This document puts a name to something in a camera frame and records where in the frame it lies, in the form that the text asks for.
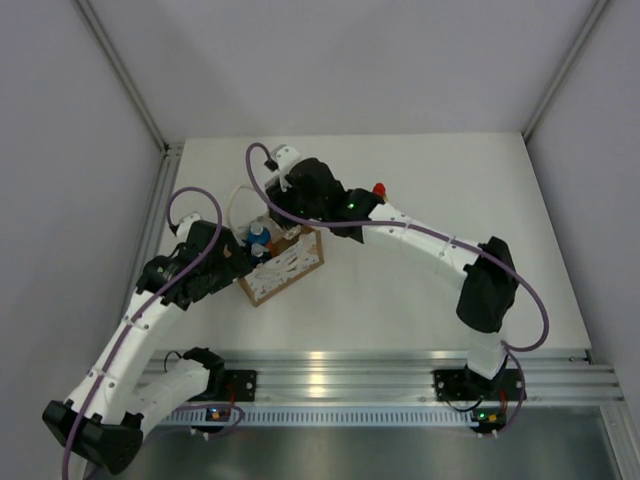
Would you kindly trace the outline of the light blue pump bottle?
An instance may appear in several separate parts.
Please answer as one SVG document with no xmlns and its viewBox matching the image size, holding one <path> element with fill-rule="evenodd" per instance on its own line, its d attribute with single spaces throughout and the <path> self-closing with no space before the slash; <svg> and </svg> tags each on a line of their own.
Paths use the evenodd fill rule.
<svg viewBox="0 0 640 480">
<path fill-rule="evenodd" d="M 267 249 L 271 249 L 271 233 L 264 224 L 253 222 L 248 231 L 247 242 L 250 246 L 258 244 Z"/>
</svg>

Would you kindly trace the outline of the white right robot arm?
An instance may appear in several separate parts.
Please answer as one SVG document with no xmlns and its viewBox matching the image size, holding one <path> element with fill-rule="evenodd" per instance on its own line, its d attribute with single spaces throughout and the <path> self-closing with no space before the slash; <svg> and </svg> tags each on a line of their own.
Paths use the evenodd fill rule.
<svg viewBox="0 0 640 480">
<path fill-rule="evenodd" d="M 519 286 L 510 274 L 515 266 L 503 240 L 491 237 L 465 250 L 441 233 L 421 233 L 419 223 L 381 195 L 345 189 L 316 158 L 268 159 L 264 164 L 273 174 L 265 185 L 272 202 L 269 214 L 283 229 L 302 220 L 323 222 L 336 237 L 395 249 L 448 282 L 459 294 L 455 313 L 471 331 L 465 368 L 448 396 L 478 400 L 497 393 L 507 362 L 500 332 Z"/>
</svg>

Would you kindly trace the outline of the yellow bottle red cap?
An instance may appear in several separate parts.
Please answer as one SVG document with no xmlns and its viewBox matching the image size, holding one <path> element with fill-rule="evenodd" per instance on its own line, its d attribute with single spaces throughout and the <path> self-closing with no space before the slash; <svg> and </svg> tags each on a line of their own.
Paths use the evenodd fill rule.
<svg viewBox="0 0 640 480">
<path fill-rule="evenodd" d="M 372 192 L 382 198 L 384 201 L 387 200 L 387 190 L 383 183 L 376 183 L 372 189 Z"/>
</svg>

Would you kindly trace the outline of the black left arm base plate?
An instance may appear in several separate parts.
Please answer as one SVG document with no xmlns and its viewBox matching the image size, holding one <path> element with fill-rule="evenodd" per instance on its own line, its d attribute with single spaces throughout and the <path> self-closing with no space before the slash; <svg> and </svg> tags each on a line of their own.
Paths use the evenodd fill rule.
<svg viewBox="0 0 640 480">
<path fill-rule="evenodd" d="M 256 398 L 258 373 L 255 370 L 227 370 L 220 399 L 230 403 L 249 403 Z"/>
</svg>

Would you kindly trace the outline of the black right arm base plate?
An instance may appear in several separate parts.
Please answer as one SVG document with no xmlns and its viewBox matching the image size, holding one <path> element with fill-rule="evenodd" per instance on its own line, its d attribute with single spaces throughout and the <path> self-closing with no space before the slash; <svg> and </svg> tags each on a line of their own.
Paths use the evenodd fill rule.
<svg viewBox="0 0 640 480">
<path fill-rule="evenodd" d="M 436 398 L 446 402 L 517 401 L 523 382 L 517 369 L 503 369 L 493 379 L 486 379 L 468 368 L 433 371 Z"/>
</svg>

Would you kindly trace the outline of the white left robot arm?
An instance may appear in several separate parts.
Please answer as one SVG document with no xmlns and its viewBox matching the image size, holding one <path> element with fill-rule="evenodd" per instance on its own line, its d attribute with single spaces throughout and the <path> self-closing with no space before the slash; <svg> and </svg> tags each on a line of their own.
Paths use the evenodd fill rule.
<svg viewBox="0 0 640 480">
<path fill-rule="evenodd" d="M 42 420 L 69 454 L 117 475 L 148 433 L 190 400 L 236 397 L 223 359 L 207 348 L 186 351 L 144 388 L 137 386 L 168 330 L 194 303 L 246 276 L 252 266 L 232 231 L 193 222 L 175 250 L 144 267 L 116 332 L 83 381 L 52 400 Z"/>
</svg>

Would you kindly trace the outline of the burlap canvas bag cat print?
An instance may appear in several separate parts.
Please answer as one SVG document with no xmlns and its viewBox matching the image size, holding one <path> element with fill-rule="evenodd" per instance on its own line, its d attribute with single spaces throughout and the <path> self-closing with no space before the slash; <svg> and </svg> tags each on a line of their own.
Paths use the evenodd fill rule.
<svg viewBox="0 0 640 480">
<path fill-rule="evenodd" d="M 248 184 L 238 185 L 231 193 L 226 207 L 225 220 L 234 233 L 241 247 L 249 256 L 250 245 L 247 235 L 253 222 L 264 224 L 271 233 L 272 259 L 264 264 L 254 266 L 251 273 L 239 280 L 239 285 L 254 307 L 259 307 L 296 281 L 316 270 L 324 264 L 324 251 L 319 230 L 308 226 L 295 226 L 283 230 L 275 221 L 264 213 L 242 226 L 232 223 L 232 206 L 241 191 L 254 193 Z"/>
</svg>

